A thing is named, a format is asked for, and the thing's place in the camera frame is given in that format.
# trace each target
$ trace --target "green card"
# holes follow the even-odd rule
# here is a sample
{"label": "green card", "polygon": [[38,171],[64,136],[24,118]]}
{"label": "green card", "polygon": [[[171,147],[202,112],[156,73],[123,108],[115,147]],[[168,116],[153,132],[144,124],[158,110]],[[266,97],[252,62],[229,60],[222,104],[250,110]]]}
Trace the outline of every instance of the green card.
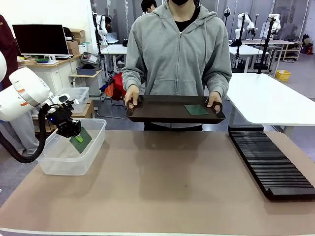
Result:
{"label": "green card", "polygon": [[81,127],[80,134],[76,137],[72,137],[70,139],[70,142],[75,147],[75,149],[77,149],[78,152],[81,154],[83,153],[84,149],[89,145],[91,140],[92,137],[88,134],[85,128]]}
{"label": "green card", "polygon": [[208,115],[209,113],[201,105],[184,105],[189,114],[194,115]]}

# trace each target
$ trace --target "black mask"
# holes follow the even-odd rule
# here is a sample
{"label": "black mask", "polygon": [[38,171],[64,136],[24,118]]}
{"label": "black mask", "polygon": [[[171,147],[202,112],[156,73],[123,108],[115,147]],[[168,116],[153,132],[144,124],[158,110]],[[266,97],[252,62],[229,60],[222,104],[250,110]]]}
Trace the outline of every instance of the black mask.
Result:
{"label": "black mask", "polygon": [[184,5],[188,0],[172,0],[178,6]]}

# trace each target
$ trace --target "white wall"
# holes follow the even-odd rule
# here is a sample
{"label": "white wall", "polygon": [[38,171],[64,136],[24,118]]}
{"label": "white wall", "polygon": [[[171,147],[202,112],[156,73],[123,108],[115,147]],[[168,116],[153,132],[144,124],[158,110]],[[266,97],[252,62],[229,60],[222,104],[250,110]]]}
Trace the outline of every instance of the white wall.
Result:
{"label": "white wall", "polygon": [[309,6],[310,11],[306,21],[306,26],[304,34],[308,34],[311,38],[311,41],[315,41],[315,0],[310,0]]}
{"label": "white wall", "polygon": [[5,0],[0,14],[11,25],[56,24],[84,30],[88,51],[97,52],[90,0]]}

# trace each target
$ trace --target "person in background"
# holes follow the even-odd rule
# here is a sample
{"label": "person in background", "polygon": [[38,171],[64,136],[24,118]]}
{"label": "person in background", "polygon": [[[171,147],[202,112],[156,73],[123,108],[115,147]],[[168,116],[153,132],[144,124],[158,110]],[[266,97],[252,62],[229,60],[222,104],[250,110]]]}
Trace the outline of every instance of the person in background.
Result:
{"label": "person in background", "polygon": [[109,17],[105,17],[106,30],[108,33],[111,33],[112,30],[112,20]]}
{"label": "person in background", "polygon": [[143,0],[141,8],[144,13],[151,13],[158,7],[155,0]]}
{"label": "person in background", "polygon": [[[2,89],[6,89],[12,85],[9,76],[18,69],[18,61],[15,39],[2,15],[0,15],[0,51],[5,58],[7,66],[6,75],[2,80]],[[21,115],[11,122],[0,122],[0,131],[17,151],[21,153],[26,150],[29,154],[32,154],[39,145],[35,137],[30,112]]]}
{"label": "person in background", "polygon": [[[137,105],[144,82],[149,95],[204,96],[207,86],[207,106],[212,107],[222,102],[231,76],[224,22],[198,0],[165,0],[132,25],[123,69],[130,109]],[[199,131],[202,125],[145,123],[144,129]]]}

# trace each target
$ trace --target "black shirt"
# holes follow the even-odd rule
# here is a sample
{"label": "black shirt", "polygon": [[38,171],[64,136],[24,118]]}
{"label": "black shirt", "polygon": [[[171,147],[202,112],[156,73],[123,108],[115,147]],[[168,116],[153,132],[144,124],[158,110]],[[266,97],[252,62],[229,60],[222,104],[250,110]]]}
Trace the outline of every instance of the black shirt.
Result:
{"label": "black shirt", "polygon": [[199,16],[199,13],[200,13],[200,7],[196,7],[192,18],[189,21],[181,21],[181,22],[175,21],[179,31],[183,32],[184,29],[186,29],[192,22],[194,22],[197,19],[197,17]]}

